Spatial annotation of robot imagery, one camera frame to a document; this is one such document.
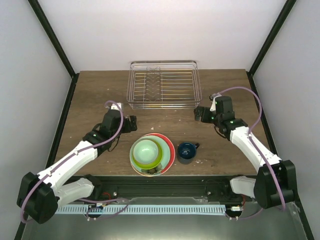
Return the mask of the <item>pale green ceramic bowl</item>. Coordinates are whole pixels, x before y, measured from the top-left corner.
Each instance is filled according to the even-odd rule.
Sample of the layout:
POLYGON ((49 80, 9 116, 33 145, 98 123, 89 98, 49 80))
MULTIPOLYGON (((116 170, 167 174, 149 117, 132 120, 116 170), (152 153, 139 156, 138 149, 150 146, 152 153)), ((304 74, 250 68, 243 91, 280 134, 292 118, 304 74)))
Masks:
POLYGON ((150 139, 139 140, 133 147, 133 157, 142 165, 153 163, 158 157, 158 152, 157 144, 150 139))

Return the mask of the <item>dark blue mug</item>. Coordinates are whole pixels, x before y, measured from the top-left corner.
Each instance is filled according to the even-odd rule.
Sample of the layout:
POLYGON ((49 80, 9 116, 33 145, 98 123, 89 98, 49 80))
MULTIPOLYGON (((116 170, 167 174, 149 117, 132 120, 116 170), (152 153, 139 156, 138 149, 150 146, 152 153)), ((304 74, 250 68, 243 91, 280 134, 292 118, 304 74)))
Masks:
POLYGON ((177 160, 183 164, 190 164, 197 154, 199 143, 182 142, 177 148, 177 160))

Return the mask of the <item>lime green plate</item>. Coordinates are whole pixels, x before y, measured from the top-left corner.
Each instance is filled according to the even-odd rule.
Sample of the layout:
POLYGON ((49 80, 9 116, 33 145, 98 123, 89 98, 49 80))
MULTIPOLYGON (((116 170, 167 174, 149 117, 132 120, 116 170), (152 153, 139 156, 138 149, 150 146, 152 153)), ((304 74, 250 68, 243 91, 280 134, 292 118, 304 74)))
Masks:
POLYGON ((140 164, 140 163, 138 163, 138 162, 134 159, 134 157, 133 157, 133 149, 134 149, 134 146, 135 146, 135 144, 136 144, 139 140, 143 140, 142 138, 141 138, 141 139, 138 139, 138 140, 132 145, 132 147, 131 147, 131 149, 130 149, 129 157, 130 157, 131 163, 132 163, 135 167, 138 167, 138 168, 143 169, 143 170, 149 170, 149 169, 155 168, 155 167, 161 162, 161 160, 162 160, 162 158, 163 158, 163 149, 162 149, 161 145, 160 145, 157 141, 155 141, 155 140, 153 140, 153 139, 150 139, 150 138, 144 138, 144 139, 149 139, 149 140, 152 140, 153 142, 156 143, 156 145, 157 145, 157 147, 158 147, 158 156, 157 156, 156 160, 155 160, 154 162, 150 163, 150 164, 140 164))

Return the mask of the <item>wire dish rack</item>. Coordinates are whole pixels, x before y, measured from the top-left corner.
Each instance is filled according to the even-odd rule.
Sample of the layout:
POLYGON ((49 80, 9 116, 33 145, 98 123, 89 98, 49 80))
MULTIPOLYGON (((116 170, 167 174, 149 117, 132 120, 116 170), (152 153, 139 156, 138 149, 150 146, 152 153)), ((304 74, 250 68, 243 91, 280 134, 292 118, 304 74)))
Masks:
POLYGON ((126 100, 132 109, 194 109, 202 100, 194 60, 133 61, 126 100))

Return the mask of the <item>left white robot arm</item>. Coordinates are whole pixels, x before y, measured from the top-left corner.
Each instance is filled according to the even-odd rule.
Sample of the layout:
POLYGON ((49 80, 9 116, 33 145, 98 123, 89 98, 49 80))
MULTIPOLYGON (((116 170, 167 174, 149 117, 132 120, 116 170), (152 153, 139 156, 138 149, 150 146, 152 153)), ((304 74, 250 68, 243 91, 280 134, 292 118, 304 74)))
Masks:
POLYGON ((88 174, 72 183, 67 181, 102 153, 111 152, 121 134, 137 129, 136 116, 126 117, 122 110, 110 109, 102 122, 96 124, 66 156, 37 174, 28 172, 21 180, 17 198, 21 221, 27 223, 24 215, 28 215, 43 224, 58 208, 74 201, 101 203, 102 184, 92 175, 88 174))

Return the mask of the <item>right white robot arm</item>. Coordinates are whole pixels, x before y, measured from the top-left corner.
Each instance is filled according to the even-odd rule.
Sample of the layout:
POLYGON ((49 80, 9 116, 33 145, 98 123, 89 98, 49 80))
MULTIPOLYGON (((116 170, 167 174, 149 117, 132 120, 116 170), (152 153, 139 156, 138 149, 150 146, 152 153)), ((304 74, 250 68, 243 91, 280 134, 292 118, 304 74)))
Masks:
POLYGON ((229 202, 240 195, 253 198, 268 209, 295 201, 298 188, 296 168, 292 161, 283 161, 266 148, 250 131, 247 123, 235 116, 229 96, 213 97, 211 107, 197 106, 194 119, 212 124, 218 133, 238 147, 257 172, 255 178, 238 176, 222 188, 229 202))

